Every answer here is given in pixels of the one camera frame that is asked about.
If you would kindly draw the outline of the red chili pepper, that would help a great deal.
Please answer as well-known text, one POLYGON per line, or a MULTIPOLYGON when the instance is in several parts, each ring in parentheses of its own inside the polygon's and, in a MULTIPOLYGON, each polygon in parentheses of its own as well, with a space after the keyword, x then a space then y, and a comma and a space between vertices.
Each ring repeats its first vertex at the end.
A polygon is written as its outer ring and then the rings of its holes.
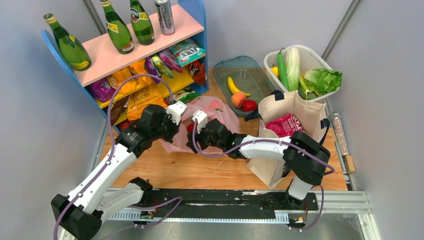
POLYGON ((186 127, 186 131, 188 134, 191 134, 194 130, 194 123, 190 123, 187 127, 186 127))

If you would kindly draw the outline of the cream canvas tote bag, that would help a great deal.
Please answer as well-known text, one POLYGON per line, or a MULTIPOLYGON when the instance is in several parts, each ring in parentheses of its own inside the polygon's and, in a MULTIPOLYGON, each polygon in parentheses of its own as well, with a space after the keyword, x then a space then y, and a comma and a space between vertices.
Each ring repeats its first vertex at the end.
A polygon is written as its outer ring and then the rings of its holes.
MULTIPOLYGON (((258 136, 261 138, 290 137, 300 131, 323 144, 330 127, 326 106, 304 100, 297 91, 274 90, 244 120, 259 119, 258 136)), ((252 158, 246 166, 271 190, 291 171, 286 163, 264 157, 252 158)))

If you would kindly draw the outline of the orange pink peach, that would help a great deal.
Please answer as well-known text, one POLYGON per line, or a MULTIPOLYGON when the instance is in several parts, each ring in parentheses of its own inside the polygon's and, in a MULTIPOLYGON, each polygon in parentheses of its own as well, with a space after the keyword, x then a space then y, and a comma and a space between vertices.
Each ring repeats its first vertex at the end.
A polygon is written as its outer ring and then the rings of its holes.
POLYGON ((239 108, 242 107, 243 102, 245 100, 247 100, 247 96, 243 92, 237 91, 237 92, 232 94, 230 100, 231 100, 232 105, 235 108, 239 109, 239 108))

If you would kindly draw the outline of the red pomegranate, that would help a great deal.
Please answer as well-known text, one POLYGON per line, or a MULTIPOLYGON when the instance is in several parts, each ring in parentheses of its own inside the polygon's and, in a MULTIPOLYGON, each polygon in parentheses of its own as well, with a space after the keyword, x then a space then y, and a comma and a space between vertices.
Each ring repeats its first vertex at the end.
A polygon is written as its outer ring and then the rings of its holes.
POLYGON ((241 105, 241 110, 243 112, 251 112, 251 111, 256 110, 257 107, 258 107, 258 104, 254 100, 246 99, 246 100, 243 101, 243 103, 241 105))

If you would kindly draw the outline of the green lettuce leaf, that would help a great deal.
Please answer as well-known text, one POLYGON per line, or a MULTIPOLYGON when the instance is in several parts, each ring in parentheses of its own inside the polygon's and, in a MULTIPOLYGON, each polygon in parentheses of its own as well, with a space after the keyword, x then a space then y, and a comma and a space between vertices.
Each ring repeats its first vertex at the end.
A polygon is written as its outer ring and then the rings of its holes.
POLYGON ((328 68, 314 68, 304 74, 304 79, 321 95, 336 91, 342 84, 343 73, 328 68))

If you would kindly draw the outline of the red hand cooked chips bag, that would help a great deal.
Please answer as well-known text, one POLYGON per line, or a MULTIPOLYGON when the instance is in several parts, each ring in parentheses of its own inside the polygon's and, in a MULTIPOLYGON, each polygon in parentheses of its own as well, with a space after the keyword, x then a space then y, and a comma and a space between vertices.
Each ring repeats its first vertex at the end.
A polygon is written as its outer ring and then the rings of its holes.
POLYGON ((291 113, 266 123, 265 127, 280 138, 292 136, 295 132, 305 131, 298 118, 291 113))

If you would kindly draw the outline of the long green chili pepper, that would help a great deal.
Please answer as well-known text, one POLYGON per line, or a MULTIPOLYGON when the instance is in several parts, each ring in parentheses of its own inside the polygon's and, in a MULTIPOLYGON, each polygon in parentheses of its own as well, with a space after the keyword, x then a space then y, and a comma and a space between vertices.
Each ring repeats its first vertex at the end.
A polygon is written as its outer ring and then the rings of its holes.
POLYGON ((285 64, 284 55, 282 53, 282 51, 284 49, 285 49, 285 47, 281 48, 280 51, 277 54, 277 67, 278 67, 279 79, 280 79, 282 85, 286 88, 286 90, 289 90, 286 64, 285 64))

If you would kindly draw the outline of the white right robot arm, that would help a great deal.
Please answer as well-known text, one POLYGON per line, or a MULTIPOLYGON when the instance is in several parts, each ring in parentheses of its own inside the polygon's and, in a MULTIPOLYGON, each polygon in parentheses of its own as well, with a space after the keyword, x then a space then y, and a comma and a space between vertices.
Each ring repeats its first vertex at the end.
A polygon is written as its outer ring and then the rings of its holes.
POLYGON ((200 122, 194 118, 192 121, 194 127, 188 146, 197 154, 208 158, 265 158, 286 163, 295 174, 285 195, 286 204, 292 209, 301 207, 308 191, 319 186, 325 175, 335 172, 328 163, 330 152, 302 131, 288 137, 255 137, 233 133, 217 119, 200 122))

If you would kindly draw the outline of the pink plastic grocery bag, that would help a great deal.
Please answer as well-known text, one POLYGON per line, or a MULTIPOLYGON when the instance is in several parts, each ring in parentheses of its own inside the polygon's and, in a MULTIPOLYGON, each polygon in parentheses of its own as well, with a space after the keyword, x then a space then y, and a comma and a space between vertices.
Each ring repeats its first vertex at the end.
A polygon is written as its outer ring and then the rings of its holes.
POLYGON ((187 103, 187 110, 181 117, 181 125, 178 133, 173 137, 173 142, 169 143, 160 139, 162 147, 169 153, 186 152, 193 153, 193 150, 187 146, 188 130, 187 128, 193 123, 192 116, 197 110, 201 110, 207 114, 208 120, 218 119, 227 129, 233 133, 240 133, 240 120, 231 108, 221 99, 213 96, 200 96, 187 103))

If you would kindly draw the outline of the yellow banana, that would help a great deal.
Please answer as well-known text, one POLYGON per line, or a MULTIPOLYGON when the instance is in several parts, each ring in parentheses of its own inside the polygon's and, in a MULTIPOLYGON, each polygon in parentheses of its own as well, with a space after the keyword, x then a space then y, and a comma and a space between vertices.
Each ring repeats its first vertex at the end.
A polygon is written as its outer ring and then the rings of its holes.
POLYGON ((250 96, 251 96, 251 94, 250 94, 250 93, 246 93, 246 92, 241 91, 241 90, 240 90, 240 89, 236 86, 236 84, 235 84, 235 82, 234 82, 233 78, 232 78, 232 77, 230 77, 230 76, 227 78, 227 87, 228 87, 228 89, 230 90, 230 92, 231 92, 232 94, 235 94, 235 93, 240 92, 240 93, 244 94, 246 97, 250 97, 250 96))

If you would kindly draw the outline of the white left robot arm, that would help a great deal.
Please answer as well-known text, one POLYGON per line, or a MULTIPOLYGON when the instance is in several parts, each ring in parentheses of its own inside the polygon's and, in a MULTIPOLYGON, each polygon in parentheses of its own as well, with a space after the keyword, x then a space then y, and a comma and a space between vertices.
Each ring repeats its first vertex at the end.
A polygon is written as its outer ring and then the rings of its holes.
POLYGON ((59 227, 76 240, 91 240, 104 222, 121 210, 153 201, 152 185, 136 177, 123 189, 105 195, 118 176, 156 140, 171 142, 178 133, 186 104, 178 101, 167 108, 148 105, 141 118, 115 138, 106 157, 77 187, 66 196, 57 194, 51 201, 56 220, 53 238, 58 239, 59 227))

